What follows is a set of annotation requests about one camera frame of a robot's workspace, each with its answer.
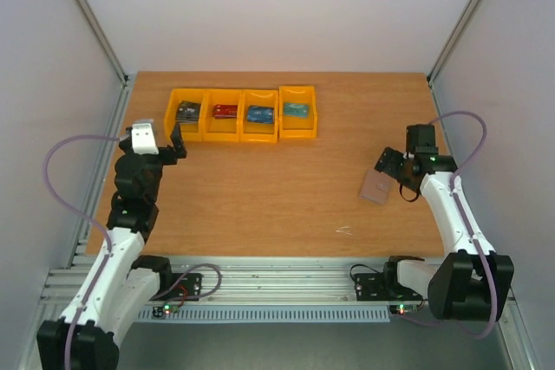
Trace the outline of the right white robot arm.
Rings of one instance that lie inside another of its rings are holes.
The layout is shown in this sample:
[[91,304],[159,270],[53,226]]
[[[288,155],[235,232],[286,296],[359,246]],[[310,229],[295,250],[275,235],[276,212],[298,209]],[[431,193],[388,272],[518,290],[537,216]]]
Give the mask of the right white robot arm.
[[496,322],[513,279],[513,261],[498,254],[478,226],[454,159],[435,149],[408,156],[387,147],[375,169],[424,198],[444,249],[437,268],[417,256],[390,257],[383,268],[385,292],[396,298],[416,293],[438,320]]

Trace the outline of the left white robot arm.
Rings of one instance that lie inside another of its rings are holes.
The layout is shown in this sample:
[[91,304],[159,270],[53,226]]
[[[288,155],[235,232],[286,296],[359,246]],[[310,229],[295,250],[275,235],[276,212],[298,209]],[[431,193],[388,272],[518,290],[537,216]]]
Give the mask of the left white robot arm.
[[173,293],[169,259],[142,252],[159,213],[162,171],[186,157],[179,127],[170,140],[169,146],[157,146],[152,120],[136,121],[117,140],[123,154],[114,167],[108,222],[91,222],[103,243],[72,301],[37,331],[42,368],[115,369],[121,343],[143,306]]

